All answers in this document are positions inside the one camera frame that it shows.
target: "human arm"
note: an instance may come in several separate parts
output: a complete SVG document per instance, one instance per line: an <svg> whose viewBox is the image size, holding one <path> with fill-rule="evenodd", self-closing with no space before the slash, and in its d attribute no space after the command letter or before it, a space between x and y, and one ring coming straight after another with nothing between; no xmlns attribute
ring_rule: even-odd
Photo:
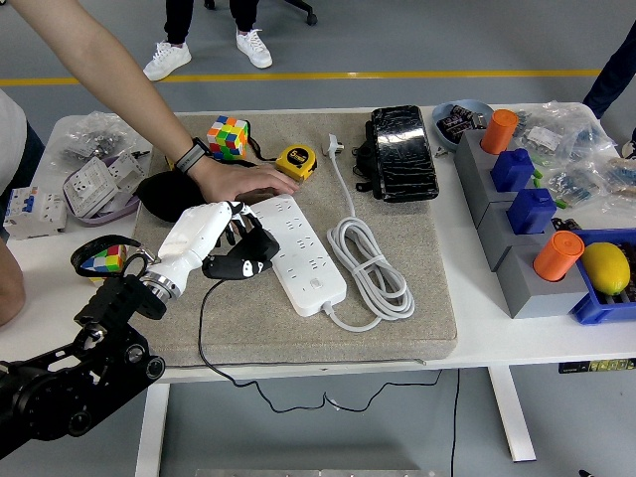
<svg viewBox="0 0 636 477"><path fill-rule="evenodd" d="M192 138L121 43L77 0L13 0L11 5L90 93L177 162ZM237 171L203 158L189 171L208 202L257 189L293 194L298 186L273 168Z"/></svg>
<svg viewBox="0 0 636 477"><path fill-rule="evenodd" d="M0 240L0 326L22 310L25 299L22 270L6 243Z"/></svg>

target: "black pants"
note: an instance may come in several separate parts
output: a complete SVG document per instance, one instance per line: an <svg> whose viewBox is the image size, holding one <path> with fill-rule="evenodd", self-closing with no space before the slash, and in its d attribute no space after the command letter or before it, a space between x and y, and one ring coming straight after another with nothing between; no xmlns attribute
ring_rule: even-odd
<svg viewBox="0 0 636 477"><path fill-rule="evenodd" d="M620 96L636 75L636 22L619 49L611 56L583 100L600 119L605 110ZM636 141L636 129L632 133Z"/></svg>
<svg viewBox="0 0 636 477"><path fill-rule="evenodd" d="M194 3L194 0L166 0L164 30L168 34L168 43L180 45L186 41ZM230 11L240 31L248 32L256 23L257 5L258 0L230 0Z"/></svg>

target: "gray floor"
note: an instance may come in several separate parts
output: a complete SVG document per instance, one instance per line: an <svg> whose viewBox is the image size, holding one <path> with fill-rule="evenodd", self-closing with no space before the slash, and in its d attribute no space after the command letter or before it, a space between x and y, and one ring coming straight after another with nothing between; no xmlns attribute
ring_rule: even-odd
<svg viewBox="0 0 636 477"><path fill-rule="evenodd" d="M141 66L163 38L162 2L82 2L120 38ZM234 47L228 4L197 3L188 38L194 59L179 75L257 73ZM262 0L257 27L274 66L267 73L599 69L636 18L631 0L314 0L318 25L280 0ZM9 7L0 7L0 80L68 74ZM248 80L161 83L176 111L581 100L593 78ZM80 86L4 90L46 139L63 116L103 110ZM636 125L636 83L603 125L618 143ZM455 475L631 477L636 469L636 375L559 375L557 365L513 369L538 460L513 463L488 374L461 372ZM324 391L363 406L387 381L427 382L421 374L271 380L280 406L316 403ZM334 408L278 415L254 389L228 383L177 385L171 391L163 476L197 469L422 469L450 475L457 373L434 388L388 388L364 413ZM129 403L81 439L30 442L0 462L9 476L133 475L144 399Z"/></svg>

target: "wristwatch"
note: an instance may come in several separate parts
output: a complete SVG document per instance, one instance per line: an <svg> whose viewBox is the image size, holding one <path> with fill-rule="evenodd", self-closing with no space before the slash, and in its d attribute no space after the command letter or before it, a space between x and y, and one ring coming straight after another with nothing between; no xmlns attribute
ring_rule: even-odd
<svg viewBox="0 0 636 477"><path fill-rule="evenodd" d="M198 137L192 138L192 148L186 152L175 164L184 174L187 173L203 156L212 155L208 146Z"/></svg>

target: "white table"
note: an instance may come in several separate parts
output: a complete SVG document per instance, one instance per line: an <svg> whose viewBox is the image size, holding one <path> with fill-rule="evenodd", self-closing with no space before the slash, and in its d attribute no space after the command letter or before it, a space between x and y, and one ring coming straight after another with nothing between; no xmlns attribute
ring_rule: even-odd
<svg viewBox="0 0 636 477"><path fill-rule="evenodd" d="M357 108L336 111L371 110L372 108ZM431 151L434 153L440 144L432 128L433 107L427 106L421 110ZM70 117L59 121L50 144L64 131L65 125L73 120L75 119ZM45 155L43 160L47 161L48 157ZM425 364L413 362L232 367L232 375L237 379L264 379L486 367L490 372L513 459L534 460L534 449L509 366L632 358L636 356L636 322L581 326L571 316L511 319L497 276L489 269L473 226L452 155L436 158L435 169L440 193L432 201L431 208L455 313L458 334L455 350L444 360ZM51 175L45 177L39 171L34 185L60 187L64 179ZM585 229L636 227L634 219L602 214L594 208L581 208L572 213L559 210L557 215L559 214L564 219L576 219ZM134 220L134 217L129 216L94 229L84 228L71 220L68 231L61 236L9 241L9 248L24 270L28 298L20 317L0 329L0 359L28 359L63 346L75 337L79 328L72 318L87 303L95 289L85 278L75 275L69 263L71 253L88 240L105 234L130 237ZM149 389L139 450L138 476L155 476L159 473L163 422L170 383L219 379L221 378L218 375L208 369L168 369L160 383Z"/></svg>

